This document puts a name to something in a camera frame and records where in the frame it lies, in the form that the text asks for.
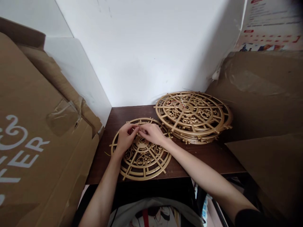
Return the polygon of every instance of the gold decorative wheel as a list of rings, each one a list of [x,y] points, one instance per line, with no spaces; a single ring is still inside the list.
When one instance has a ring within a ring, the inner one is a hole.
[[[129,121],[131,124],[157,124],[159,125],[163,134],[170,137],[168,130],[162,126],[159,121],[152,118],[138,118]],[[114,137],[111,146],[111,154],[115,152],[118,142],[119,132]],[[133,140],[131,147],[125,152],[121,163],[120,173],[125,178],[144,181],[158,176],[161,172],[166,173],[167,167],[171,159],[169,154],[163,147],[146,141],[137,134]]]
[[[163,125],[185,143],[206,144],[232,128],[232,113],[220,100],[201,92],[166,94],[156,103]]]

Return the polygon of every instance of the white panel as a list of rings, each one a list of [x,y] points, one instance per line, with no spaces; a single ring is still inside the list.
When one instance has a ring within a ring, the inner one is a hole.
[[[54,58],[66,79],[105,126],[111,105],[80,41],[75,38],[46,38],[44,50]]]
[[[0,17],[49,37],[73,37],[55,0],[0,0]]]
[[[56,0],[113,107],[205,91],[233,48],[244,0]]]

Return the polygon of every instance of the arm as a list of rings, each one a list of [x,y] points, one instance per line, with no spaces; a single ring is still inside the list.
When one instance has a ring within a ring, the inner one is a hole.
[[[131,135],[128,130],[134,128]],[[121,160],[125,151],[130,147],[135,135],[139,131],[138,125],[125,124],[119,130],[118,145],[111,156],[110,163],[81,219],[79,227],[106,227],[113,205],[117,179],[120,172]]]
[[[164,147],[171,153],[189,176],[222,206],[233,223],[235,223],[239,211],[244,209],[257,210],[219,173],[165,137],[156,124],[140,126],[139,133],[148,141]]]

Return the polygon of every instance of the left hand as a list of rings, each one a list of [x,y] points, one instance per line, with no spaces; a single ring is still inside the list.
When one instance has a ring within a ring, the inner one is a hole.
[[[128,131],[134,129],[133,132],[129,135]],[[133,140],[138,133],[140,127],[135,124],[126,123],[119,130],[118,144],[115,149],[114,154],[118,155],[119,158],[122,158],[126,150],[132,145]]]

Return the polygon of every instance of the dark wooden surface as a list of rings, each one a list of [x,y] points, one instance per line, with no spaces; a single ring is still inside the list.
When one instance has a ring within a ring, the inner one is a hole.
[[[110,154],[109,145],[112,144],[114,136],[121,126],[126,123],[126,121],[142,117],[152,117],[158,120],[156,111],[153,107],[154,105],[112,108],[106,124],[105,132],[97,148],[88,178],[86,180],[86,184],[98,184],[100,182],[110,161],[110,156],[106,154]],[[228,148],[224,145],[220,145],[218,142],[204,145],[186,145],[176,138],[173,138],[173,141],[189,153],[211,166],[220,174],[245,172],[245,169],[228,150]],[[162,172],[154,179],[188,176],[181,165],[173,157],[171,158],[166,171],[166,174]]]

